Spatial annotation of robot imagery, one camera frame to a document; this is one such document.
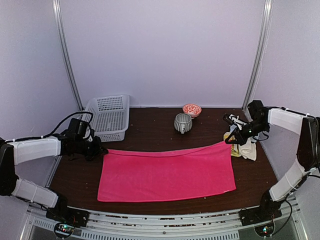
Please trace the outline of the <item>pink microfibre towel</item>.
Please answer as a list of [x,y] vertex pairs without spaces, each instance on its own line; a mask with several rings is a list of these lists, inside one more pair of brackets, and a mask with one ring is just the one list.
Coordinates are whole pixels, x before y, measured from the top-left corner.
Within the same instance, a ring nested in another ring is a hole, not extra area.
[[146,203],[189,200],[236,189],[231,147],[213,145],[160,152],[109,150],[97,200]]

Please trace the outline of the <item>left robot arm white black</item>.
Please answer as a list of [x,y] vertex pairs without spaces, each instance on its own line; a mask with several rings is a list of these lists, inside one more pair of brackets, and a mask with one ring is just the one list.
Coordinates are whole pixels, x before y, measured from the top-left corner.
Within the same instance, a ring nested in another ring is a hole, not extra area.
[[0,194],[36,203],[52,213],[61,222],[72,218],[68,200],[53,190],[18,176],[18,165],[59,156],[81,155],[87,161],[105,155],[101,139],[95,135],[89,122],[72,118],[61,133],[0,140]]

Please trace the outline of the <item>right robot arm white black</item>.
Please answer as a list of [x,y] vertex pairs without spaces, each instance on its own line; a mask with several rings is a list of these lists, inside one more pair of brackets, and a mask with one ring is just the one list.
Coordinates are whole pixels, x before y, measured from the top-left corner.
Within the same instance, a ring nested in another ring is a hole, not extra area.
[[243,146],[248,140],[266,135],[270,128],[286,130],[285,136],[295,135],[294,143],[277,139],[284,144],[281,160],[287,161],[287,169],[278,182],[263,193],[259,206],[239,212],[244,225],[270,220],[281,216],[281,204],[297,191],[320,167],[320,118],[285,107],[265,106],[261,100],[253,100],[247,109],[250,121],[234,114],[225,114],[223,120],[232,128],[226,144]]

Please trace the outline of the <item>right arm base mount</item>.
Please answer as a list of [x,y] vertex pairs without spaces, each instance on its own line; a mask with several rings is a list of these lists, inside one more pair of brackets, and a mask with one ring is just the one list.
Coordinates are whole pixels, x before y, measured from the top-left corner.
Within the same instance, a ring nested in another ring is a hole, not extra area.
[[281,210],[276,210],[275,213],[261,213],[259,207],[243,208],[239,212],[239,218],[242,226],[255,225],[263,222],[272,221],[272,219],[282,216]]

